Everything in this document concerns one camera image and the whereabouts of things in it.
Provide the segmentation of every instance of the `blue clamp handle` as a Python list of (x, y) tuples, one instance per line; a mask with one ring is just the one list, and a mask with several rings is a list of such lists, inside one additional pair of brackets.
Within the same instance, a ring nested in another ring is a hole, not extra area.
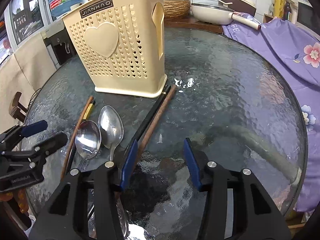
[(48, 128), (48, 123), (45, 120), (35, 122), (28, 126), (25, 126), (21, 130), (21, 135), (25, 138), (34, 135), (36, 133), (42, 132)]
[(200, 191), (200, 189), (202, 188), (202, 183), (201, 183), (201, 176), (200, 176), (200, 169), (199, 166), (196, 162), (195, 156), (192, 152), (192, 149), (190, 147), (189, 144), (190, 139), (187, 138), (184, 140), (183, 143), (183, 155), (185, 157), (189, 172), (190, 172), (190, 176), (191, 176), (191, 181), (193, 183), (193, 185), (197, 188), (197, 190)]
[(135, 167), (134, 163), (135, 163), (137, 154), (138, 154), (138, 141), (135, 139), (132, 143), (132, 146), (131, 146), (130, 151), (128, 153), (128, 157), (125, 160), (125, 163), (124, 163), (122, 171), (121, 171), (120, 188), (122, 191), (124, 191), (125, 188), (129, 184), (131, 174), (132, 174), (133, 169)]

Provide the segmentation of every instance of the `wicker basket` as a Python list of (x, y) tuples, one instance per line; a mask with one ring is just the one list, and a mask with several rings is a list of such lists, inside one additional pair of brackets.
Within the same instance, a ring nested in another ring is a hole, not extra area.
[(96, 91), (160, 95), (163, 0), (90, 0), (62, 19)]
[(164, 0), (164, 17), (166, 19), (181, 18), (187, 16), (191, 2), (186, 0)]

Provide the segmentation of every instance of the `purple cloth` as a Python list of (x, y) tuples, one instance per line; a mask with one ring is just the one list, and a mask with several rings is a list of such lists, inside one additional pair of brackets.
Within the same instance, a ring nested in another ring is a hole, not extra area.
[(298, 99), (308, 132), (308, 165), (295, 210), (311, 211), (320, 201), (320, 41), (278, 18), (262, 24), (260, 31), (239, 22), (223, 26), (223, 31), (269, 61)]

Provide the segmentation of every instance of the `microwave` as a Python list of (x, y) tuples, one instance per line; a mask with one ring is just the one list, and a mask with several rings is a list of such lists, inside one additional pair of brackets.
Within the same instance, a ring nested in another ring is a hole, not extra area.
[(299, 1), (298, 6), (292, 9), (291, 22), (320, 40), (320, 17), (315, 13), (311, 4)]

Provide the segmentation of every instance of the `metal spoon bowl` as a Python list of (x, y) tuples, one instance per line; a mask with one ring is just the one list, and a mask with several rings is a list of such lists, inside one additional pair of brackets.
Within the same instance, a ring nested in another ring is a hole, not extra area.
[(99, 115), (98, 126), (101, 132), (102, 144), (110, 149), (110, 160), (113, 160), (116, 147), (123, 139), (123, 124), (116, 110), (104, 106)]
[(100, 144), (101, 133), (98, 125), (91, 120), (81, 123), (76, 134), (76, 148), (84, 159), (80, 170), (86, 160), (93, 158), (97, 154)]

